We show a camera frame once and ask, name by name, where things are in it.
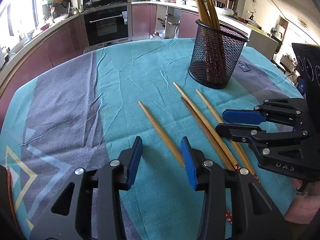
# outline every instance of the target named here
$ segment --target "window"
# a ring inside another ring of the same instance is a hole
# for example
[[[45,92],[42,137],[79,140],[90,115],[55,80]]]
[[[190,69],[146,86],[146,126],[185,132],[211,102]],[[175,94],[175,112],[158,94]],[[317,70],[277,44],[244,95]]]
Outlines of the window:
[[[11,49],[19,36],[35,28],[32,0],[3,0],[0,4],[0,45]]]

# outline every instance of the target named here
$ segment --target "oven door handle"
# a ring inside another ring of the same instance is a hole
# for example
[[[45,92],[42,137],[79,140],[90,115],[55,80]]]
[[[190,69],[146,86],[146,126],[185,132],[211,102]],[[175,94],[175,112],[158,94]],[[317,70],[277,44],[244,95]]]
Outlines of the oven door handle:
[[[106,19],[111,19],[111,18],[116,18],[116,17],[122,17],[123,15],[120,14],[118,16],[111,16],[111,17],[107,17],[107,18],[103,18],[103,19],[100,19],[100,20],[95,20],[95,21],[90,21],[89,23],[94,23],[94,22],[98,22],[98,21],[102,21],[102,20],[106,20]]]

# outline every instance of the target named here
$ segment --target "kitchen counter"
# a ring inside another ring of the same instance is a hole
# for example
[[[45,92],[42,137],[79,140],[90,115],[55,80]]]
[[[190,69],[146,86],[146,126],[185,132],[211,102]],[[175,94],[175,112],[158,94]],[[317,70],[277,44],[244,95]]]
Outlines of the kitchen counter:
[[[139,1],[139,2],[132,2],[132,5],[139,5],[139,4],[155,4],[155,5],[163,5],[163,6],[169,6],[173,8],[179,8],[183,11],[188,11],[191,13],[198,14],[198,8],[183,4],[176,4],[176,3],[169,3],[169,2],[156,2],[156,1]],[[41,40],[48,37],[51,33],[53,33],[55,30],[57,30],[62,25],[66,24],[67,22],[71,21],[72,19],[78,17],[79,15],[87,14],[87,12],[83,12],[77,15],[73,15],[71,17],[68,17],[65,20],[62,20],[61,22],[51,26],[49,29],[46,29],[45,31],[38,34],[35,38],[33,38],[25,47],[23,47],[20,51],[18,51],[15,55],[11,56],[9,62],[5,63],[4,66],[0,70],[0,86],[4,82],[4,80],[7,78],[8,74],[11,72],[11,70],[14,68],[14,66],[35,46],[37,45]],[[225,22],[229,25],[234,26],[235,28],[238,28],[239,30],[245,32],[250,36],[251,29],[247,27],[245,24],[232,19],[230,17],[218,14],[218,19],[221,22]]]
[[[26,46],[24,46],[20,51],[18,51],[15,55],[10,57],[10,60],[6,62],[3,67],[0,70],[0,86],[3,83],[3,81],[7,78],[10,71],[14,68],[14,66],[36,45],[38,44],[42,39],[49,36],[51,33],[53,33],[55,30],[57,30],[59,27],[64,25],[65,23],[71,21],[72,19],[78,17],[79,14],[73,15],[68,17],[65,20],[62,20],[61,22],[52,25],[50,28],[42,31],[40,34],[38,34],[36,37],[34,37]]]
[[[140,2],[132,2],[132,5],[136,5],[136,4],[157,4],[157,5],[164,5],[164,6],[170,6],[170,7],[174,7],[174,8],[179,8],[182,9],[184,11],[188,11],[188,12],[192,12],[192,13],[196,13],[198,14],[198,8],[197,7],[193,7],[193,6],[189,6],[189,5],[185,5],[185,4],[177,4],[177,3],[170,3],[170,2],[157,2],[157,1],[140,1]],[[221,22],[225,22],[245,33],[248,34],[248,36],[250,36],[251,33],[251,29],[244,23],[237,21],[236,19],[230,18],[228,16],[222,15],[222,14],[217,14],[218,15],[218,19]]]

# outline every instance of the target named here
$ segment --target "table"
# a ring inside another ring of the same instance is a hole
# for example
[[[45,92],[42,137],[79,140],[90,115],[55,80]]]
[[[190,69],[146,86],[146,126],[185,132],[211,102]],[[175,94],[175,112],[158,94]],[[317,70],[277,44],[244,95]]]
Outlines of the table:
[[[226,88],[204,87],[187,72],[193,46],[192,39],[118,44],[63,63],[17,90],[0,135],[0,164],[12,173],[13,202],[27,238],[50,198],[76,168],[100,168],[131,147],[139,135],[143,154],[135,184],[121,192],[127,238],[196,239],[203,193],[191,189],[185,170],[138,101],[149,108],[177,147],[187,136],[193,148],[222,166],[172,82],[182,87],[212,125],[217,122],[195,89],[220,115],[226,108],[253,109],[265,98],[301,95],[280,70],[250,47],[244,47]],[[260,126],[267,132],[289,130],[268,122]],[[242,165],[231,144],[226,144]],[[259,169],[253,152],[246,144],[242,147],[284,214],[295,195],[290,178]],[[230,232],[227,224],[227,236]]]

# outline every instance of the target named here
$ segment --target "black mesh pencil holder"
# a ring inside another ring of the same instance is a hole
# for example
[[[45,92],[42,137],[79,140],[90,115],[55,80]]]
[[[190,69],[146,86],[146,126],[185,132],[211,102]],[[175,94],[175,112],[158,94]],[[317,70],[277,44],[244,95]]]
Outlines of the black mesh pencil holder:
[[[244,43],[249,39],[230,25],[221,30],[196,20],[198,32],[189,66],[190,76],[198,83],[215,89],[228,84]]]

